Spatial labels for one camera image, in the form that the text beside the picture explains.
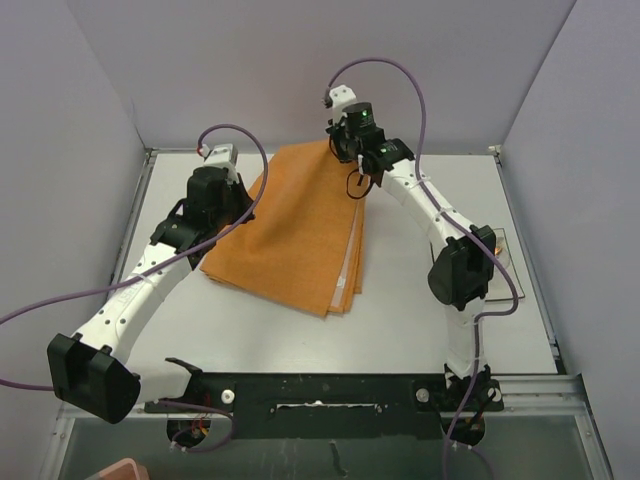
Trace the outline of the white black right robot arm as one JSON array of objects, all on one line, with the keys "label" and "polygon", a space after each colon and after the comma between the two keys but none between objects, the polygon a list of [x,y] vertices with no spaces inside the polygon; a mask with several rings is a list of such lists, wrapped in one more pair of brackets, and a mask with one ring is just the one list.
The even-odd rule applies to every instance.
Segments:
[{"label": "white black right robot arm", "polygon": [[444,394],[452,406],[467,408],[481,394],[472,375],[485,361],[473,323],[494,274],[493,262],[482,249],[492,251],[496,235],[491,227],[477,227],[455,211],[418,168],[407,145],[385,137],[369,102],[327,100],[325,107],[332,114],[326,132],[336,158],[356,164],[356,170],[396,199],[427,235],[433,258],[427,282],[447,318],[450,379]]}]

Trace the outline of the orange cloth napkin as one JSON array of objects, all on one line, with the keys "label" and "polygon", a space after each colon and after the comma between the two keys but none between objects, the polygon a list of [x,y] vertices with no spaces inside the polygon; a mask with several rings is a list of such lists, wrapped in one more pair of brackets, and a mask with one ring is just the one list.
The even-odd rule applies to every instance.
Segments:
[{"label": "orange cloth napkin", "polygon": [[321,317],[350,311],[362,291],[365,213],[346,193],[352,169],[325,140],[280,148],[250,189],[254,219],[217,243],[202,272]]}]

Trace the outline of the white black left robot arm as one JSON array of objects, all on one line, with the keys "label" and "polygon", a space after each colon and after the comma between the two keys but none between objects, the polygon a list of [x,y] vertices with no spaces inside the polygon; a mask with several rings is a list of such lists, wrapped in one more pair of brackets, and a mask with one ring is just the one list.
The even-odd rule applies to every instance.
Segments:
[{"label": "white black left robot arm", "polygon": [[150,237],[123,287],[72,336],[47,347],[55,395],[110,424],[139,403],[169,399],[190,411],[203,398],[200,369],[177,358],[132,364],[140,334],[171,291],[215,246],[227,226],[253,217],[240,175],[228,162],[196,168],[179,200]]}]

